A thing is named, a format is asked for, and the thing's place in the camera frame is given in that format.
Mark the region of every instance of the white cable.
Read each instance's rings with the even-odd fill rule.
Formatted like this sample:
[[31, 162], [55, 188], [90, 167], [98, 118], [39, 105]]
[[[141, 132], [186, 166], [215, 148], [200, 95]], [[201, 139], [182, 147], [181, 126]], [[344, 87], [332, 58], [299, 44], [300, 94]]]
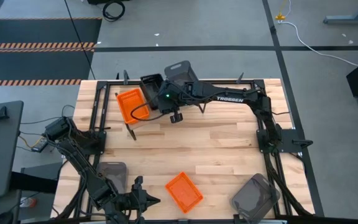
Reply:
[[288, 13], [285, 15], [285, 18], [287, 18], [287, 16], [290, 14], [290, 12], [291, 12], [291, 0], [289, 0], [289, 2], [290, 2], [290, 10], [288, 11]]
[[[289, 2], [290, 2], [290, 10], [289, 10], [289, 12], [285, 15], [285, 18], [287, 18], [287, 16], [288, 16], [288, 15], [290, 14], [290, 12], [291, 12], [291, 0], [289, 0]], [[293, 27], [295, 28], [295, 30], [296, 30], [296, 36], [298, 37], [299, 42], [301, 42], [305, 47], [309, 48], [309, 49], [310, 49], [311, 51], [313, 51], [314, 53], [316, 53], [316, 54], [318, 54], [318, 55], [321, 55], [321, 56], [325, 56], [325, 57], [336, 58], [336, 59], [339, 59], [339, 60], [341, 60], [341, 61], [343, 61], [343, 62], [349, 63], [349, 64], [351, 64], [351, 65], [358, 66], [358, 64], [353, 63], [353, 62], [350, 62], [350, 61], [345, 60], [345, 59], [343, 59], [343, 58], [340, 58], [340, 57], [337, 57], [337, 56], [333, 56], [333, 55], [323, 54], [323, 53], [318, 52], [318, 51], [315, 50], [315, 49], [312, 49], [309, 45], [305, 44], [305, 43], [301, 40], [301, 38], [299, 37], [298, 28], [296, 27], [295, 24], [293, 24], [293, 23], [291, 23], [291, 22], [283, 22], [283, 21], [278, 21], [278, 23], [279, 23], [279, 24], [289, 24], [289, 25], [293, 26]]]

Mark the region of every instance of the yellow object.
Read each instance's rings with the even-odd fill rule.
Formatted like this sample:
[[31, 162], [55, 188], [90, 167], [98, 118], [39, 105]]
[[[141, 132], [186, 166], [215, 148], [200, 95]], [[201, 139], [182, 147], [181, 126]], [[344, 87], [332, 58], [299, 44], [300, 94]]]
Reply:
[[280, 13], [278, 13], [278, 15], [276, 16], [276, 20], [285, 20], [285, 16], [283, 15], [283, 14], [281, 14], [281, 12]]
[[42, 139], [42, 138], [38, 139], [33, 146], [29, 146], [29, 143], [27, 143], [27, 141], [22, 136], [19, 136], [19, 138], [21, 138], [24, 141], [24, 144], [27, 147], [29, 147], [30, 149], [32, 149], [34, 146], [36, 146], [38, 144], [38, 142]]

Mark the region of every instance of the black cable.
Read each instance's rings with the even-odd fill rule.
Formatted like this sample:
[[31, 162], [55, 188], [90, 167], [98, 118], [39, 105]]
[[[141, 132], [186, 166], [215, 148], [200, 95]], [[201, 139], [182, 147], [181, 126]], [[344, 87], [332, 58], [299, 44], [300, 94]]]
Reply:
[[36, 135], [36, 136], [42, 136], [42, 134], [37, 134], [37, 133], [25, 133], [20, 131], [21, 134], [28, 134], [28, 135]]
[[64, 1], [65, 1], [65, 4], [66, 4], [66, 8], [67, 8], [68, 15], [70, 16], [71, 23], [73, 24], [75, 34], [77, 35], [77, 38], [78, 38], [78, 41], [80, 42], [82, 51], [84, 52], [85, 57], [86, 57], [86, 60], [88, 61], [89, 69], [91, 70], [93, 79], [96, 80], [96, 78], [95, 78], [95, 76], [94, 76], [94, 73], [93, 73], [93, 70], [92, 70], [91, 61], [90, 61], [90, 59], [88, 58], [88, 54], [86, 54], [86, 51], [85, 51], [85, 49], [84, 49], [84, 45], [82, 44], [82, 41], [81, 41], [81, 38], [80, 38], [80, 35], [78, 34], [77, 28], [75, 27], [73, 17], [71, 16], [70, 9], [68, 8], [67, 0], [64, 0]]
[[[116, 3], [116, 4], [118, 4], [118, 5], [120, 5], [122, 7], [122, 11], [118, 16], [112, 16], [106, 10], [110, 5], [112, 5], [114, 3]], [[105, 20], [107, 20], [109, 22], [114, 22], [114, 21], [120, 19], [124, 15], [124, 13], [125, 13], [125, 5], [124, 5], [124, 3], [122, 3], [119, 0], [109, 1], [103, 6], [102, 13], [103, 13], [103, 17], [104, 17]]]
[[59, 170], [57, 171], [57, 179], [60, 177], [60, 172], [62, 171], [63, 166], [68, 162], [68, 160], [64, 161], [60, 166]]
[[274, 112], [272, 112], [272, 114], [274, 114], [274, 115], [281, 115], [281, 114], [287, 114], [287, 113], [290, 113], [289, 111], [287, 111], [287, 112], [282, 112], [282, 113], [274, 113]]
[[23, 150], [29, 151], [29, 152], [33, 152], [33, 151], [31, 151], [30, 149], [26, 149], [26, 148], [21, 147], [21, 146], [16, 146], [16, 147], [18, 147], [19, 149], [23, 149]]
[[52, 205], [52, 210], [56, 212], [57, 215], [60, 215], [60, 213], [56, 210], [56, 208]]
[[75, 110], [75, 107], [72, 106], [72, 105], [64, 105], [63, 108], [62, 108], [62, 116], [64, 116], [66, 106], [69, 106], [69, 107], [71, 107], [71, 108], [73, 108]]
[[164, 116], [165, 114], [160, 114], [160, 115], [156, 116], [155, 118], [150, 118], [150, 119], [142, 119], [142, 118], [137, 118], [137, 117], [134, 116], [134, 112], [135, 112], [136, 110], [138, 110], [139, 108], [141, 108], [141, 107], [143, 107], [143, 106], [148, 105], [149, 103], [151, 103], [151, 101], [154, 100], [154, 98], [153, 98], [152, 100], [147, 101], [147, 102], [144, 103], [144, 104], [141, 104], [141, 105], [135, 107], [135, 108], [131, 111], [131, 117], [134, 118], [134, 119], [136, 119], [136, 120], [138, 120], [138, 121], [154, 121], [154, 120], [159, 119], [159, 118], [161, 118], [162, 116]]
[[53, 117], [53, 118], [48, 118], [48, 119], [44, 119], [44, 120], [41, 120], [41, 121], [24, 122], [24, 123], [20, 123], [20, 124], [37, 124], [37, 123], [42, 123], [44, 121], [49, 121], [51, 119], [58, 119], [58, 118], [61, 118], [61, 117]]
[[131, 111], [131, 117], [134, 118], [134, 119], [136, 119], [136, 120], [138, 120], [138, 121], [154, 121], [155, 119], [159, 119], [159, 118], [161, 118], [162, 116], [164, 116], [165, 114], [160, 114], [160, 115], [158, 115], [157, 117], [155, 117], [155, 118], [150, 118], [150, 119], [141, 119], [141, 118], [137, 118], [137, 117], [134, 116], [134, 112], [135, 112], [136, 110], [138, 110], [139, 108], [141, 108], [141, 107], [143, 107], [143, 106], [149, 105], [154, 99], [156, 99], [156, 98], [159, 96], [159, 94], [161, 94], [161, 92], [162, 92], [163, 90], [164, 90], [164, 89], [161, 88], [161, 89], [158, 91], [158, 93], [157, 93], [153, 98], [151, 98], [149, 101], [147, 101], [146, 103], [143, 103], [143, 104], [141, 104], [141, 105], [135, 107], [135, 108]]
[[16, 206], [20, 205], [22, 202], [24, 202], [24, 201], [27, 200], [28, 198], [31, 198], [31, 197], [33, 197], [33, 196], [36, 196], [36, 195], [39, 194], [39, 193], [41, 193], [41, 192], [37, 192], [37, 193], [32, 194], [32, 195], [26, 197], [25, 199], [21, 200], [19, 203], [15, 204], [11, 209], [9, 209], [8, 212], [12, 211], [13, 208], [15, 208]]

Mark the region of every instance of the logo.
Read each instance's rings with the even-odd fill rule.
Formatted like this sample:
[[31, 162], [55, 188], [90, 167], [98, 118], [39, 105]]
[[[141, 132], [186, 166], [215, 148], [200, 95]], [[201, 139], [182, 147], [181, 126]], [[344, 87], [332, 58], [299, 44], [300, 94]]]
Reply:
[[244, 102], [244, 99], [230, 98], [230, 97], [221, 97], [221, 96], [218, 96], [218, 100], [220, 100], [220, 101], [227, 101], [227, 102], [238, 102], [238, 103]]

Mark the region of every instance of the wire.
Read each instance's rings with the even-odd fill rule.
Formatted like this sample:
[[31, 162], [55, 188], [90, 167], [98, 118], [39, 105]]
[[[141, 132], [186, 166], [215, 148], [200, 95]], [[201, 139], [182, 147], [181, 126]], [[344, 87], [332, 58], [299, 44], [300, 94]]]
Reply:
[[56, 208], [52, 205], [52, 210], [56, 212], [57, 215], [60, 215], [60, 213], [56, 210]]
[[151, 100], [149, 100], [149, 101], [147, 101], [147, 102], [144, 103], [144, 104], [141, 104], [141, 105], [135, 107], [135, 108], [131, 111], [131, 117], [134, 118], [134, 119], [136, 119], [136, 120], [138, 120], [138, 121], [154, 121], [154, 120], [159, 119], [159, 118], [161, 118], [162, 116], [164, 116], [165, 114], [160, 114], [160, 115], [156, 116], [155, 118], [150, 118], [150, 119], [142, 119], [142, 118], [137, 118], [137, 117], [135, 117], [134, 112], [137, 111], [139, 108], [144, 107], [144, 106], [150, 104], [151, 101], [154, 100], [154, 98], [151, 99]]
[[[289, 12], [285, 15], [285, 17], [287, 17], [287, 16], [290, 14], [290, 12], [291, 12], [291, 0], [290, 0], [290, 10], [289, 10]], [[314, 53], [316, 53], [316, 54], [318, 54], [318, 55], [321, 55], [321, 56], [325, 56], [325, 57], [335, 58], [335, 59], [341, 60], [341, 61], [343, 61], [343, 62], [346, 62], [346, 63], [348, 63], [348, 64], [350, 64], [350, 65], [358, 66], [358, 64], [353, 63], [353, 62], [350, 62], [350, 61], [348, 61], [348, 60], [346, 60], [346, 59], [343, 59], [343, 58], [340, 58], [340, 57], [337, 57], [337, 56], [333, 56], [333, 55], [323, 54], [323, 53], [318, 52], [318, 51], [315, 50], [315, 49], [312, 49], [309, 45], [305, 44], [305, 43], [301, 40], [301, 38], [300, 38], [300, 36], [299, 36], [298, 28], [297, 28], [297, 26], [296, 26], [295, 24], [293, 24], [292, 22], [279, 21], [278, 23], [279, 23], [279, 24], [288, 24], [288, 25], [293, 26], [293, 27], [295, 28], [296, 36], [298, 37], [299, 42], [301, 42], [301, 44], [303, 44], [305, 47], [309, 48], [309, 49], [310, 49], [311, 51], [313, 51]]]
[[290, 2], [290, 10], [287, 12], [287, 14], [285, 15], [285, 18], [287, 18], [287, 16], [290, 14], [290, 12], [291, 12], [291, 0], [289, 0], [289, 2]]
[[63, 164], [60, 166], [59, 170], [57, 171], [57, 178], [59, 179], [60, 177], [60, 172], [62, 171], [63, 166], [68, 162], [68, 160], [64, 161]]
[[58, 118], [61, 118], [61, 117], [53, 117], [53, 118], [48, 118], [48, 119], [44, 119], [44, 120], [41, 120], [41, 121], [24, 122], [24, 123], [20, 123], [20, 124], [37, 124], [37, 123], [42, 123], [44, 121], [50, 121], [51, 119], [58, 119]]
[[[110, 5], [112, 5], [114, 3], [116, 3], [116, 4], [118, 4], [118, 5], [120, 5], [122, 7], [122, 11], [118, 16], [112, 16], [110, 13], [108, 13], [106, 11], [106, 9]], [[102, 12], [103, 12], [103, 17], [104, 17], [105, 20], [107, 20], [109, 22], [114, 22], [114, 21], [117, 21], [118, 19], [120, 19], [124, 15], [124, 13], [125, 13], [125, 5], [124, 5], [124, 3], [122, 3], [121, 1], [118, 1], [118, 0], [109, 1], [104, 5], [104, 7], [102, 9]]]
[[70, 16], [71, 23], [73, 24], [75, 34], [77, 35], [77, 38], [78, 38], [78, 41], [80, 42], [82, 51], [84, 52], [85, 57], [86, 57], [86, 60], [88, 61], [89, 69], [91, 70], [93, 79], [96, 80], [96, 77], [94, 76], [93, 69], [92, 69], [92, 66], [91, 66], [91, 61], [90, 61], [90, 59], [88, 58], [88, 54], [86, 53], [86, 51], [85, 51], [85, 49], [84, 49], [84, 45], [83, 45], [83, 43], [82, 43], [82, 41], [81, 41], [80, 35], [78, 34], [77, 28], [75, 27], [73, 17], [71, 16], [70, 9], [68, 8], [67, 0], [64, 0], [64, 1], [65, 1], [65, 4], [66, 4], [66, 8], [67, 8], [68, 15]]
[[35, 144], [34, 145], [32, 145], [32, 146], [29, 146], [29, 143], [27, 143], [27, 141], [22, 137], [22, 136], [18, 136], [19, 138], [21, 138], [23, 141], [24, 141], [24, 144], [27, 146], [27, 147], [29, 147], [30, 149], [32, 149], [34, 146], [36, 146], [37, 144], [38, 144], [38, 142], [40, 142], [40, 140], [43, 138], [40, 138], [40, 139], [38, 139], [36, 142], [35, 142]]
[[282, 112], [282, 113], [274, 113], [274, 112], [272, 112], [272, 114], [274, 114], [274, 115], [281, 115], [281, 114], [287, 114], [287, 113], [290, 113], [289, 111], [287, 111], [287, 112]]
[[64, 105], [63, 108], [62, 108], [62, 116], [64, 116], [66, 106], [71, 107], [71, 108], [73, 108], [75, 110], [75, 107], [72, 106], [72, 105]]
[[37, 135], [37, 136], [42, 136], [42, 134], [36, 134], [36, 133], [24, 133], [22, 131], [20, 131], [20, 134], [28, 134], [28, 135]]
[[19, 203], [15, 204], [11, 209], [9, 209], [8, 212], [12, 211], [13, 208], [15, 208], [16, 206], [20, 205], [20, 204], [21, 204], [22, 202], [24, 202], [25, 200], [27, 200], [27, 199], [29, 199], [29, 198], [31, 198], [31, 197], [33, 197], [33, 196], [36, 196], [36, 195], [39, 194], [39, 193], [41, 193], [41, 192], [37, 192], [37, 193], [32, 194], [32, 195], [26, 197], [25, 199], [21, 200]]
[[29, 150], [29, 149], [26, 149], [26, 148], [24, 148], [24, 147], [21, 147], [21, 146], [16, 146], [16, 147], [18, 147], [19, 149], [23, 149], [23, 150], [29, 151], [29, 152], [33, 152], [33, 151], [31, 151], [31, 150]]
[[281, 3], [280, 10], [278, 11], [280, 14], [282, 13], [285, 3], [287, 3], [287, 0], [283, 0], [283, 3]]
[[135, 112], [136, 110], [138, 110], [139, 108], [141, 108], [141, 107], [143, 107], [143, 106], [149, 105], [154, 99], [156, 99], [156, 98], [159, 96], [159, 94], [161, 94], [161, 92], [162, 92], [163, 90], [164, 90], [164, 88], [161, 88], [161, 89], [158, 91], [158, 93], [157, 93], [153, 98], [151, 98], [149, 101], [147, 101], [146, 103], [143, 103], [143, 104], [141, 104], [141, 105], [135, 107], [135, 108], [131, 111], [131, 117], [134, 118], [134, 119], [136, 119], [136, 120], [138, 120], [138, 121], [154, 121], [155, 119], [159, 119], [159, 118], [161, 118], [162, 116], [164, 116], [165, 114], [161, 114], [161, 115], [158, 115], [158, 116], [155, 117], [155, 118], [150, 118], [150, 119], [141, 119], [141, 118], [137, 118], [137, 117], [134, 116], [134, 112]]

